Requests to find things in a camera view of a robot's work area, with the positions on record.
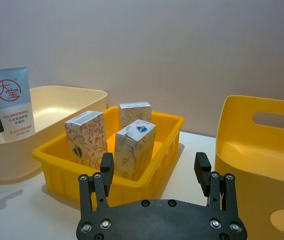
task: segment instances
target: yellow plastic basket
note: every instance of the yellow plastic basket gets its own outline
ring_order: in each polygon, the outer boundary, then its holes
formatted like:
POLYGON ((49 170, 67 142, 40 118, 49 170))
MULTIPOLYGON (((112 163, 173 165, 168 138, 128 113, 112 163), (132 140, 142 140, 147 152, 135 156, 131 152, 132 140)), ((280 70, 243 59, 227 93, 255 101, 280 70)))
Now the yellow plastic basket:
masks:
MULTIPOLYGON (((115 133, 119 131, 118 107, 108 108, 104 112, 108 151, 115 148, 115 133)), ((117 206, 142 199, 159 197, 158 194, 167 184, 165 177, 170 166, 175 165, 179 146, 180 129, 184 118, 165 113, 152 112, 152 122, 156 125, 155 143, 152 160, 138 181, 113 177, 107 202, 117 206)), ((72 162, 67 136, 62 134, 37 147, 33 156, 42 163, 47 187, 65 197, 80 201, 78 177, 81 174, 92 175, 98 170, 72 162)))
POLYGON ((284 115, 284 101, 230 96, 216 141, 215 170, 236 177, 248 240, 284 240, 284 128, 257 124, 256 113, 284 115))

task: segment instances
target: table surface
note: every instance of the table surface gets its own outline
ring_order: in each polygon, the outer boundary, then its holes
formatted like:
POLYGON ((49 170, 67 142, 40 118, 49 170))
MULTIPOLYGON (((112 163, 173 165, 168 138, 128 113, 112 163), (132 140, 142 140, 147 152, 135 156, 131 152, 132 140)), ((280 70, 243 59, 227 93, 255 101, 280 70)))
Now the table surface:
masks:
MULTIPOLYGON (((196 152, 206 153, 214 166, 216 139, 181 132, 179 143, 180 157, 162 199, 205 205, 193 166, 196 152)), ((76 239, 79 220, 79 203, 48 191, 42 172, 0 185, 0 240, 76 239)))

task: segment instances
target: white tube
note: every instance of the white tube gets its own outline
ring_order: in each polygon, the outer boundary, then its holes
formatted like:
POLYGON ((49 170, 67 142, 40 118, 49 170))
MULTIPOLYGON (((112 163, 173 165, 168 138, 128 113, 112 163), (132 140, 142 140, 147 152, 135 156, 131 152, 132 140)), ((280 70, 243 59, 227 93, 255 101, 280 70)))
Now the white tube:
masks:
POLYGON ((6 142, 35 132, 27 67, 0 68, 0 119, 6 142))

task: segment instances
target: patterned box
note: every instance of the patterned box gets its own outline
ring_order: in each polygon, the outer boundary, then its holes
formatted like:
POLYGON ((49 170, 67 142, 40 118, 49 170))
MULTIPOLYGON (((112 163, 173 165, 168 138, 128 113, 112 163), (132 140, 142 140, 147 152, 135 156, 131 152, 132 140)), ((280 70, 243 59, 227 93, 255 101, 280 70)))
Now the patterned box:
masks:
POLYGON ((114 174, 137 181, 152 158, 156 126, 136 120, 115 134, 114 174))
POLYGON ((64 126, 74 162, 99 170, 108 151, 103 113, 86 111, 64 126))
POLYGON ((151 122, 151 105, 146 101, 119 104, 118 113, 120 129, 138 119, 151 122))

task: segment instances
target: cream plastic tray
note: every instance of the cream plastic tray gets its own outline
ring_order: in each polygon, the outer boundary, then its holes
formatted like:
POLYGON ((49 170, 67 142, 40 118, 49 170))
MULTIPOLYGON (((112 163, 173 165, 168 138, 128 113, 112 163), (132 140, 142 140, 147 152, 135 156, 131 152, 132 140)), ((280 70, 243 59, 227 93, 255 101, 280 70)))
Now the cream plastic tray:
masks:
POLYGON ((62 134, 64 122, 85 111, 107 108, 107 93, 68 86, 40 86, 30 89, 35 134, 4 142, 0 135, 0 181, 18 181, 41 167, 32 157, 35 147, 62 134))

